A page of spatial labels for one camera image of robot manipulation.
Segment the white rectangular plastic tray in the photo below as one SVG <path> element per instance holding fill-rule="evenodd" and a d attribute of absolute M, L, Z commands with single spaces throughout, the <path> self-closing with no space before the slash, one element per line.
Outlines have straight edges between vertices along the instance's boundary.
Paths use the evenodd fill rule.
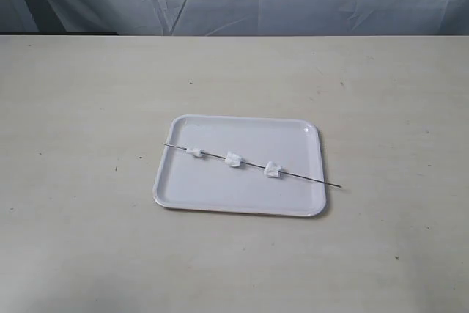
<path fill-rule="evenodd" d="M 221 156 L 230 151 L 258 165 L 272 161 L 324 179 L 318 130 L 303 120 L 182 115 L 171 124 L 166 143 Z M 266 178 L 258 168 L 234 169 L 217 158 L 164 147 L 153 197 L 173 209 L 309 217 L 327 204 L 321 186 L 286 175 Z"/>

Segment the thin metal skewer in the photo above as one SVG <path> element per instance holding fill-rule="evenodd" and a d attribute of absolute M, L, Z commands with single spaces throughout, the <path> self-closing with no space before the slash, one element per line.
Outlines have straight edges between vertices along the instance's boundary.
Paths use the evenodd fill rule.
<path fill-rule="evenodd" d="M 174 148 L 174 149 L 177 149 L 177 150 L 182 150 L 187 154 L 187 152 L 185 151 L 187 149 L 187 147 L 182 147 L 182 146 L 179 146 L 179 145 L 169 144 L 169 143 L 164 143 L 163 145 L 168 147 L 168 148 Z M 217 159 L 220 159 L 220 160 L 224 161 L 224 159 L 226 157 L 226 155 L 221 156 L 221 155 L 214 154 L 212 152 L 208 152 L 206 150 L 204 150 L 204 152 L 205 152 L 205 155 L 204 155 L 203 158 L 210 157 L 210 158 L 217 158 Z M 243 162 L 242 162 L 241 166 L 239 168 L 234 168 L 234 169 L 241 169 L 244 166 L 250 166 L 250 167 L 258 168 L 258 169 L 261 169 L 262 171 L 264 171 L 264 167 L 266 165 L 265 166 L 264 165 L 258 165 L 256 163 L 249 162 L 245 158 L 243 158 Z M 284 169 L 283 167 L 282 167 L 282 170 L 281 170 L 281 173 L 280 173 L 280 177 L 276 178 L 276 179 L 281 179 L 285 175 L 290 176 L 290 177 L 296 177 L 296 178 L 302 179 L 302 180 L 306 180 L 308 182 L 322 184 L 321 189 L 320 189 L 320 194 L 324 194 L 324 196 L 327 195 L 327 187 L 328 186 L 331 186 L 331 187 L 334 187 L 334 188 L 342 188 L 341 185 L 338 185 L 338 184 L 335 184 L 335 183 L 329 183 L 329 182 L 326 182 L 324 180 L 318 180 L 318 179 L 314 179 L 312 177 L 307 177 L 307 176 L 303 176 L 303 175 L 300 175 L 300 174 L 295 174 L 295 173 L 289 172 L 286 169 Z"/>

